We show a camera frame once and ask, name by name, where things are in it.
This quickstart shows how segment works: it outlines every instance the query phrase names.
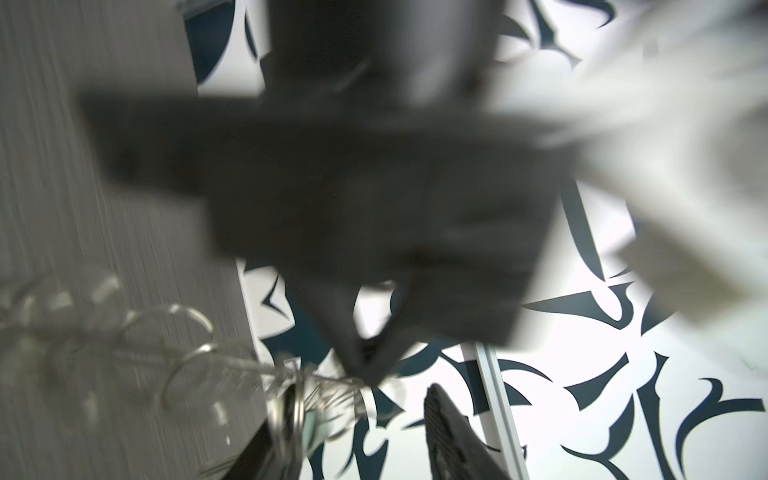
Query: metal key ring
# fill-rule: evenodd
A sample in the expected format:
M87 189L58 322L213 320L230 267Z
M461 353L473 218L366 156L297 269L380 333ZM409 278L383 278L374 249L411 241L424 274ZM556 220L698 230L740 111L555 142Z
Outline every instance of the metal key ring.
M359 398L359 391L353 390L350 394L353 397L353 409L354 409L353 417L352 417L352 419L349 420L349 422L347 422L346 426L343 429L339 430L338 432L336 432L336 433L334 433L332 435L328 435L328 438L326 439L328 442L332 442L333 440L340 439L346 433L348 433L349 431L354 429L355 425L357 424L357 421L359 420L359 417L361 416L357 412L357 403L358 403L358 398Z
M270 429L275 452L281 458L285 458L287 449L283 418L285 415L285 404L279 397L279 390L284 381L285 372L281 369L276 373L272 385L266 391L266 421Z
M167 391L170 387L170 384L173 382L174 378L178 373L184 368L185 365L187 365L189 362L191 362L194 359L200 358L201 356L205 355L211 355L213 353L217 353L220 350L224 348L228 348L231 346L236 346L238 348L244 348L249 359L257 359L256 351L252 348L250 348L247 344L241 343L241 342L227 342L227 343L205 343L199 347L197 347L195 350L192 350L191 352L185 354L182 356L173 367L168 372L168 375L166 376L165 380L161 384L161 387L157 391L157 404L163 408L168 409L168 401L167 401Z
M125 336L125 333L129 329L135 327L139 323L145 322L147 319L150 319L151 317L149 315L153 313L170 313L171 315L180 315L182 318L190 319L198 325L202 326L210 336L214 334L214 324L201 311L194 309L191 306L172 303L170 305L151 306L148 309L139 311L129 310L125 315L125 320L120 327L120 331L118 331L116 341L122 340Z
M293 396L293 425L291 426L290 441L293 443L294 459L301 463L304 458L304 408L306 406L304 402L304 375L298 372L294 382Z

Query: white backdrop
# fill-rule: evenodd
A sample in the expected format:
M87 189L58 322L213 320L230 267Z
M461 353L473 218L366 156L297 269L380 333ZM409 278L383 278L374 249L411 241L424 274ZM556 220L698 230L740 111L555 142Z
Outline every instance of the white backdrop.
M519 61L523 74L527 68L546 71L553 84L565 85L621 30L622 15L632 8L626 1L510 2L498 59ZM270 48L264 12L263 0L237 0L217 11L213 26L204 25L228 28L229 35L221 37L215 63L196 63L200 94L263 89L261 66ZM199 42L192 37L206 38L199 28L188 23L193 57ZM571 186L558 205L521 310L523 319L545 333L526 350L498 351L531 478L768 478L768 382L675 315L654 308L652 292L614 255L635 227L621 199L586 184ZM274 270L248 270L242 285L262 359L285 352L333 367L327 345L303 312L292 308ZM375 334L388 315L388 294L360 293L356 318L362 334ZM307 461L303 480L430 478L419 421L433 382L486 440L482 423L489 414L473 358L461 346L437 342L407 356L409 362L400 366L407 375L366 393L367 422ZM377 420L382 411L400 413ZM486 443L495 446L492 435Z

